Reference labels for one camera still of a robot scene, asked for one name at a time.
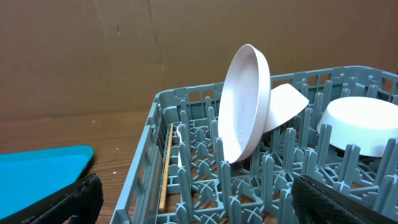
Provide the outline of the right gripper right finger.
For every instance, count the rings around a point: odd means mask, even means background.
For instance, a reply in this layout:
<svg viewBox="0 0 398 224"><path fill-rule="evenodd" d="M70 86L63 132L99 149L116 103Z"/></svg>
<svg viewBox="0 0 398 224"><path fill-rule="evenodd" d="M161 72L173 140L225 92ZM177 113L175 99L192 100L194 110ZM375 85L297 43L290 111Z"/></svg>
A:
<svg viewBox="0 0 398 224"><path fill-rule="evenodd" d="M300 224L397 224L307 175L294 180L292 206Z"/></svg>

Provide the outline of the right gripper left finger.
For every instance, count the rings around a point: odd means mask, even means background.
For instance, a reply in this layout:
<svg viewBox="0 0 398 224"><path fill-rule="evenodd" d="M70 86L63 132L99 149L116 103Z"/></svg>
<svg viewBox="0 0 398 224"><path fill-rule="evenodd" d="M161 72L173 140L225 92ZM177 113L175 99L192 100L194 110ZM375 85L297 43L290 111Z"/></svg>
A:
<svg viewBox="0 0 398 224"><path fill-rule="evenodd" d="M99 175L88 174L29 207L1 219L1 223L96 223L103 202L103 185Z"/></svg>

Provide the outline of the white bowl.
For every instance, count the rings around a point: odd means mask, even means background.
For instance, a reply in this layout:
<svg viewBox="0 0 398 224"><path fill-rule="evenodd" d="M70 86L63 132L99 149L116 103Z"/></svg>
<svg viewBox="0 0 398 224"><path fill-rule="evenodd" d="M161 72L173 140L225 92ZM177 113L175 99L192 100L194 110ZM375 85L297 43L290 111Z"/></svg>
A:
<svg viewBox="0 0 398 224"><path fill-rule="evenodd" d="M360 154L381 157L390 138L397 137L397 105L363 96L331 101L319 123L332 127L330 144L345 150L348 144L360 147Z"/></svg>

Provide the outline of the wooden chopstick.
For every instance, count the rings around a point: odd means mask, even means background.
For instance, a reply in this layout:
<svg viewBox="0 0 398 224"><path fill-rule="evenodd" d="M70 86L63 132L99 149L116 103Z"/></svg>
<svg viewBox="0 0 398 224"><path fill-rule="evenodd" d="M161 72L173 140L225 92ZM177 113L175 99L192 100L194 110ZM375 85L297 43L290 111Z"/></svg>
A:
<svg viewBox="0 0 398 224"><path fill-rule="evenodd" d="M167 184L168 184L168 179L169 179L169 164L170 164L170 154L171 154L171 147L172 147L172 141L173 141L173 131L174 131L174 125L171 124L170 130L169 130L168 143L167 143L167 151L166 151L166 155L165 155L162 188L161 188L161 192L160 192L160 201L159 201L159 210L160 211L165 210L165 203L166 203L166 198L167 198Z"/></svg>

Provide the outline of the grey dishwasher rack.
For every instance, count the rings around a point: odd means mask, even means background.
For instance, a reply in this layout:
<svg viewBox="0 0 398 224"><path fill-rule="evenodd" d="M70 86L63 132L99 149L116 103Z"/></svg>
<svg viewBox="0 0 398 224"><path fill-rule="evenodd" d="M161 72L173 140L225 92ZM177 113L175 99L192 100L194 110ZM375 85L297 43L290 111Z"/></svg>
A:
<svg viewBox="0 0 398 224"><path fill-rule="evenodd" d="M217 168L212 148L221 97L221 83L176 88L158 93L116 204L112 223L177 223L192 217L219 223L232 207L246 223L260 223L266 214L282 223L296 221L288 190L294 177L317 171L327 186L353 177L349 196L393 219L397 218L397 141L389 139L381 159L340 157L299 117L272 132L249 158L249 165ZM178 146L177 126L182 143ZM159 210L170 125L174 125L165 210ZM178 150L182 167L178 167Z"/></svg>

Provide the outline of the pink bowl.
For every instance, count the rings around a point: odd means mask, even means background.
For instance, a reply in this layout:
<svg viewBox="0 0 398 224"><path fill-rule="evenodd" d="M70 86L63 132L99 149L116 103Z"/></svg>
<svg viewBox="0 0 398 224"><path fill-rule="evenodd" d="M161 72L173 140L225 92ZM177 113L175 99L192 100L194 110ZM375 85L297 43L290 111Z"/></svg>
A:
<svg viewBox="0 0 398 224"><path fill-rule="evenodd" d="M308 104L309 99L291 84L286 83L272 89L264 133L268 133L286 123L304 110Z"/></svg>

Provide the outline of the teal plastic tray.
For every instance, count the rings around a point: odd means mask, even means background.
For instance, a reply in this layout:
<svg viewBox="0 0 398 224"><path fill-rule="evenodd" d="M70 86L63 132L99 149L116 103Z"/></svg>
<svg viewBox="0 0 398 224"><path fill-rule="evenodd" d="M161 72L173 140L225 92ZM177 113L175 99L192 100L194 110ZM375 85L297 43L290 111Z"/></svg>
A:
<svg viewBox="0 0 398 224"><path fill-rule="evenodd" d="M13 215L74 183L94 150L70 146L1 155L1 218Z"/></svg>

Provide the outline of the large pink plate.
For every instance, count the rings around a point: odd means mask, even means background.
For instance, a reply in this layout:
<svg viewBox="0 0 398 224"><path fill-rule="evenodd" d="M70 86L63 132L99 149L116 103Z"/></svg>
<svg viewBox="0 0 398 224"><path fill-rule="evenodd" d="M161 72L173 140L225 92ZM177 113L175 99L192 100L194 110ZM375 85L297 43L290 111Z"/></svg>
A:
<svg viewBox="0 0 398 224"><path fill-rule="evenodd" d="M257 147L271 103L271 75L262 52L251 44L239 48L229 66L220 99L218 136L224 160L248 158Z"/></svg>

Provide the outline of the white plastic fork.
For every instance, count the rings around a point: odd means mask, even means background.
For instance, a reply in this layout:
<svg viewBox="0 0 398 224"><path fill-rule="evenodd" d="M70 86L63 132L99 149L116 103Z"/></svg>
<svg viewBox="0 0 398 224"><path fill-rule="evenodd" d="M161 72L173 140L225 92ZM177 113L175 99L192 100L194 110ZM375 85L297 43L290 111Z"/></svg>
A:
<svg viewBox="0 0 398 224"><path fill-rule="evenodd" d="M181 135L181 132L180 132L181 126L182 126L182 123L180 123L180 124L177 126L177 130L176 130L177 136L178 136L178 139L179 139L178 146L182 143L182 135ZM180 155L179 150L178 150L178 167L182 167L182 160L181 160L181 155Z"/></svg>

